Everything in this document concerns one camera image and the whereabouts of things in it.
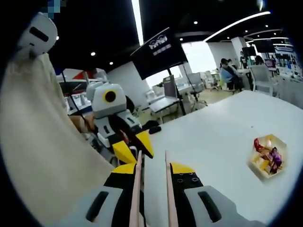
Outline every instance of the black ceiling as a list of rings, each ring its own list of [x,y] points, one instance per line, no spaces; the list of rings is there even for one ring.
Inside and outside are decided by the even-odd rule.
[[[183,42],[204,40],[259,12],[256,0],[140,0],[140,8],[144,40],[171,27]],[[60,39],[49,53],[56,68],[110,71],[130,61],[129,55],[139,47],[132,0],[69,0],[53,20]],[[266,15],[238,24],[209,42],[280,28],[272,15]]]

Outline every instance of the office chair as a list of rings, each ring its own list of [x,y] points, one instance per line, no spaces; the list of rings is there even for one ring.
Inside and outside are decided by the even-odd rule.
[[[253,81],[253,91],[261,92],[270,96],[277,97],[278,93],[274,87],[278,83],[271,80],[271,73],[266,65],[253,65],[250,66]]]
[[[196,104],[204,104],[204,105],[208,106],[207,102],[205,100],[198,100],[200,93],[202,91],[204,91],[204,84],[200,77],[200,73],[190,73],[188,75],[188,81],[193,86],[193,91],[191,91],[190,94],[193,95],[195,98],[191,112],[193,112]]]
[[[206,88],[219,90],[218,80],[212,76],[211,72],[206,71],[205,75],[206,75],[206,80],[205,80],[206,81]]]

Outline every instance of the black display screen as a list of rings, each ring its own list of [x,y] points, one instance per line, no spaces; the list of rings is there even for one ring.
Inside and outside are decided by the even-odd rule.
[[[181,43],[169,28],[140,46],[131,59],[141,79],[187,62]]]
[[[254,44],[259,53],[275,53],[275,47],[271,40],[257,40]]]
[[[245,57],[250,57],[250,56],[256,56],[256,51],[253,46],[251,47],[243,47],[242,48],[243,54]]]

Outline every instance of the white cloth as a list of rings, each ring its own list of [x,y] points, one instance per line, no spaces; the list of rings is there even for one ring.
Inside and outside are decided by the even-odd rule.
[[[0,144],[21,199],[43,225],[54,225],[113,167],[74,127],[47,54],[10,63],[0,92]]]

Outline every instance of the white table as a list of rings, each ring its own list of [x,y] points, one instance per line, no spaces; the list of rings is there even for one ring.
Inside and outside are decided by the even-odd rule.
[[[185,84],[183,86],[179,86],[178,87],[178,91],[179,91],[180,95],[184,95],[185,93],[188,93],[188,92],[190,92],[192,90],[193,90],[193,88],[189,84]],[[152,104],[152,103],[154,103],[154,102],[162,99],[163,97],[165,97],[165,95],[156,96],[154,98],[149,98],[149,99],[147,99],[147,103],[148,104]]]
[[[157,102],[154,102],[153,104],[149,105],[149,108],[154,112],[158,113],[161,112],[162,110],[169,108],[170,106],[176,104],[179,102],[178,98],[173,98],[173,97],[164,97]],[[164,123],[163,121],[163,116],[160,116],[161,124]]]
[[[231,199],[248,220],[269,223],[290,195],[303,164],[303,110],[261,93],[243,91],[162,125],[151,135],[154,159],[145,159],[145,215],[167,227],[165,151],[191,166],[204,185]],[[287,143],[288,167],[261,182],[247,166],[253,140],[274,134]]]
[[[238,69],[238,72],[246,74],[246,73],[249,73],[250,70],[249,69]]]

